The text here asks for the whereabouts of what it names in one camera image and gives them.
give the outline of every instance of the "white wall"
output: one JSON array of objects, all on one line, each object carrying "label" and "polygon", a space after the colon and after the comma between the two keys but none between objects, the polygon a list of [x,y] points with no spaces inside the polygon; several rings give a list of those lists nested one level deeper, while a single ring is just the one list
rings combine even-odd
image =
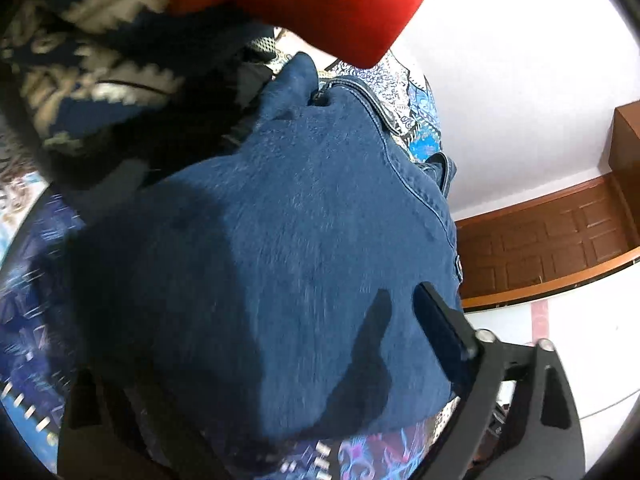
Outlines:
[{"label": "white wall", "polygon": [[425,0],[402,39],[458,165],[456,219],[608,171],[613,109],[640,98],[638,44],[608,0]]},{"label": "white wall", "polygon": [[[556,345],[574,394],[587,468],[638,399],[638,283],[640,264],[546,298],[548,338]],[[524,303],[469,314],[467,319],[503,341],[526,344],[532,341],[533,312],[532,304]]]}]

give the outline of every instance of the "wooden cabinet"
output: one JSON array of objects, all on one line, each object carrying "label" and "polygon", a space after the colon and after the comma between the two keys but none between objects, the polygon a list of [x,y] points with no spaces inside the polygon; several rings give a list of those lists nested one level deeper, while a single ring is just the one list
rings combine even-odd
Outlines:
[{"label": "wooden cabinet", "polygon": [[556,294],[640,262],[640,102],[616,108],[612,173],[457,222],[465,310]]},{"label": "wooden cabinet", "polygon": [[640,101],[616,108],[609,166],[640,231]]},{"label": "wooden cabinet", "polygon": [[556,280],[627,252],[634,237],[611,175],[461,221],[460,294],[472,298]]}]

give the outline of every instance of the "dark fabric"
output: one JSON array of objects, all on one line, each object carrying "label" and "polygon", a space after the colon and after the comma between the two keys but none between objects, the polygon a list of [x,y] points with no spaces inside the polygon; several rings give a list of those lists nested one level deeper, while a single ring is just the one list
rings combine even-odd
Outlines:
[{"label": "dark fabric", "polygon": [[[53,473],[57,471],[58,457],[58,441],[54,437],[60,431],[76,358],[73,349],[65,347],[59,337],[55,329],[59,324],[47,324],[47,310],[64,312],[69,308],[68,304],[56,303],[65,297],[61,292],[66,287],[56,263],[60,256],[56,246],[65,235],[72,235],[81,227],[78,215],[49,187],[22,223],[0,269],[0,381],[12,384],[2,403],[31,450]],[[135,389],[127,393],[149,454],[170,466],[151,430],[145,405]],[[20,395],[21,405],[13,407]],[[30,406],[35,406],[36,411],[26,420],[24,413]],[[37,431],[37,423],[46,416],[50,419],[46,431]],[[328,472],[336,477],[341,468],[346,480],[359,479],[363,470],[376,478],[393,476],[403,480],[424,457],[439,417],[391,433],[324,441],[320,446],[317,440],[295,442],[282,451],[285,457],[281,463],[277,463],[280,455],[264,463],[249,450],[244,456],[235,456],[233,462],[243,472],[250,469],[254,475],[257,470],[268,470],[265,480],[316,480],[316,475],[325,470],[317,458],[328,460]],[[331,447],[328,456],[327,445]]]},{"label": "dark fabric", "polygon": [[237,153],[139,192],[67,248],[78,348],[121,383],[150,359],[223,449],[394,430],[450,399],[412,304],[423,281],[458,304],[446,200],[366,85],[317,90],[298,54]]},{"label": "dark fabric", "polygon": [[[88,220],[106,206],[96,185],[125,182],[120,200],[225,149],[221,136],[261,89],[252,77],[243,90],[251,74],[240,69],[257,55],[248,42],[270,37],[258,42],[267,54],[273,27],[229,3],[181,16],[168,3],[23,0],[0,30],[15,80],[2,70],[0,110]],[[146,170],[123,172],[123,162]]]}]

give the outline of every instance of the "paisley pattern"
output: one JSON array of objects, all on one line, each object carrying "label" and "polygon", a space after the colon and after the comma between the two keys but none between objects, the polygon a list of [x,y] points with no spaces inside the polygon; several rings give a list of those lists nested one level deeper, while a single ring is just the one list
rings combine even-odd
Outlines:
[{"label": "paisley pattern", "polygon": [[409,478],[429,449],[433,420],[397,433],[378,434],[340,444],[340,480]]},{"label": "paisley pattern", "polygon": [[414,162],[424,162],[442,150],[440,121],[429,83],[398,61],[393,48],[371,69],[339,62],[332,75],[353,75],[366,82],[386,108],[395,115],[402,129],[394,140]]}]

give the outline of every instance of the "blue patterned fabric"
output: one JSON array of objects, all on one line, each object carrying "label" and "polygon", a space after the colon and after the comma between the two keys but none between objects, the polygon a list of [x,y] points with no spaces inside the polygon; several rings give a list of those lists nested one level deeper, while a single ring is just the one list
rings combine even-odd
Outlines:
[{"label": "blue patterned fabric", "polygon": [[164,107],[185,78],[203,76],[273,30],[225,4],[187,16],[169,0],[25,0],[0,60],[46,148],[77,155],[88,139]]},{"label": "blue patterned fabric", "polygon": [[[405,480],[418,467],[433,441],[434,420],[428,419],[402,430],[335,442],[338,447],[339,480]],[[324,444],[301,442],[284,459],[278,471],[260,480],[317,480],[333,472],[318,452]]]},{"label": "blue patterned fabric", "polygon": [[43,314],[58,307],[52,301],[60,297],[63,286],[50,266],[58,256],[56,246],[81,227],[60,196],[46,191],[22,231],[25,237],[14,242],[14,252],[4,264],[6,278],[0,293],[2,404],[31,449],[53,472],[74,352],[49,329]]},{"label": "blue patterned fabric", "polygon": [[426,78],[414,75],[390,50],[373,68],[356,68],[339,62],[332,75],[353,75],[362,79],[398,120],[394,140],[414,162],[424,162],[442,150],[440,120],[435,99]]}]

